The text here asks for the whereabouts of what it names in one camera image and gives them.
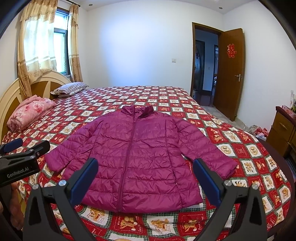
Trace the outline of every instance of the human hand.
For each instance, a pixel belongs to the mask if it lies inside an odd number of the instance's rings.
[[[20,208],[20,202],[17,194],[17,183],[11,184],[11,200],[9,203],[11,213],[10,222],[17,229],[21,230],[24,225],[24,215]]]

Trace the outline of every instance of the wooden headboard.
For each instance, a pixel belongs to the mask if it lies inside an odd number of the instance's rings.
[[[32,95],[37,95],[42,98],[49,98],[53,100],[56,98],[56,96],[52,95],[50,92],[68,83],[71,82],[64,75],[55,71],[51,71],[37,79],[31,85]],[[1,142],[3,140],[3,137],[9,131],[9,128],[6,125],[8,119],[21,102],[22,98],[20,95],[19,80],[16,79],[0,98]]]

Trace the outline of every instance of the blue gripper pad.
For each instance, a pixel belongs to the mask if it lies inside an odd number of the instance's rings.
[[[213,171],[211,171],[201,159],[195,159],[193,161],[193,172],[210,204],[218,208],[221,204],[222,192],[211,177]]]
[[[12,152],[22,146],[22,138],[15,139],[7,144],[5,144],[3,151],[5,153]]]
[[[69,203],[72,207],[81,204],[84,195],[98,173],[98,169],[98,161],[95,158],[90,158],[79,171],[74,172],[70,177],[69,182],[77,178],[70,190]]]

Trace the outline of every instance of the window pane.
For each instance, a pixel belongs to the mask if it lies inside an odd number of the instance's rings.
[[[57,61],[57,72],[66,73],[65,34],[54,33],[54,54]]]
[[[57,11],[54,17],[54,27],[67,30],[67,25],[68,25],[68,15]]]

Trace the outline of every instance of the jacket zipper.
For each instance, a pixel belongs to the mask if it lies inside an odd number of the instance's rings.
[[[129,153],[130,153],[130,150],[131,150],[131,145],[133,143],[133,135],[134,135],[135,126],[136,126],[136,121],[134,119],[135,119],[135,112],[133,114],[133,129],[132,129],[132,132],[131,132],[131,139],[130,139],[130,143],[128,145],[128,149],[126,151],[126,158],[124,160],[124,169],[123,169],[123,173],[122,173],[122,176],[121,176],[121,179],[120,179],[120,185],[119,185],[119,192],[118,192],[119,196],[118,196],[118,204],[117,204],[117,208],[118,208],[119,212],[121,212],[121,209],[122,209],[123,182],[124,182],[124,179],[125,179],[125,176],[126,176],[127,161],[128,161],[128,156],[129,156]]]

